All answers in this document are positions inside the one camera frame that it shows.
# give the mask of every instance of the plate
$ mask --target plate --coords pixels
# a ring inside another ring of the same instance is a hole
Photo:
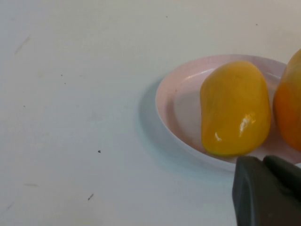
[[[236,60],[249,61],[260,69],[268,85],[271,105],[286,64],[259,56],[219,55],[188,62],[165,77],[156,93],[158,115],[175,142],[196,158],[229,171],[235,170],[236,157],[213,156],[202,146],[199,89],[214,69]],[[301,162],[301,153],[283,141],[274,118],[265,142],[248,155],[262,160],[271,154],[293,164]]]

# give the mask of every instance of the white tabletop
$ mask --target white tabletop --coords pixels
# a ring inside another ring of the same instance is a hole
[[[203,56],[287,62],[300,48],[300,9],[300,0],[1,0],[0,225],[235,225],[233,175],[174,144],[155,91]]]

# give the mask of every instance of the dark speck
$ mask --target dark speck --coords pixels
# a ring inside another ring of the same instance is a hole
[[[90,195],[90,197],[88,198],[88,201],[93,197],[94,193],[92,193],[92,195]]]

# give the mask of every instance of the orange mango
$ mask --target orange mango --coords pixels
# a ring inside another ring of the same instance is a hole
[[[274,117],[285,142],[301,151],[301,49],[288,62],[273,100]]]

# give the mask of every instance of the yellow mango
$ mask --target yellow mango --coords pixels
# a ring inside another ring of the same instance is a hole
[[[283,139],[301,151],[301,49],[286,66],[275,92],[273,107]]]
[[[242,155],[266,139],[271,111],[265,79],[250,62],[213,71],[200,89],[202,144],[212,154]]]

